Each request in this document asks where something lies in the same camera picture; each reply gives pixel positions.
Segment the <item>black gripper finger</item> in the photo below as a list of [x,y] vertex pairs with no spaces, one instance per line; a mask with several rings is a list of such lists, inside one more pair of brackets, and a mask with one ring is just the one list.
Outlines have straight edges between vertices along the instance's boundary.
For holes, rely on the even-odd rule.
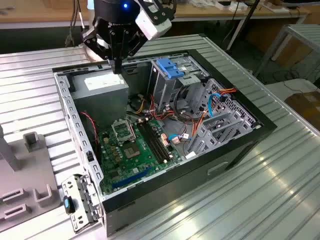
[[134,56],[137,51],[146,43],[147,38],[141,30],[123,32],[120,44],[119,56],[117,57],[117,74],[122,72],[122,62],[128,56]]
[[81,39],[84,45],[90,49],[95,55],[99,56],[102,60],[111,64],[111,69],[114,74],[118,73],[118,59],[114,59],[113,51],[110,46],[105,47],[98,43],[97,33],[94,27],[91,27],[88,30],[83,30],[81,33]]

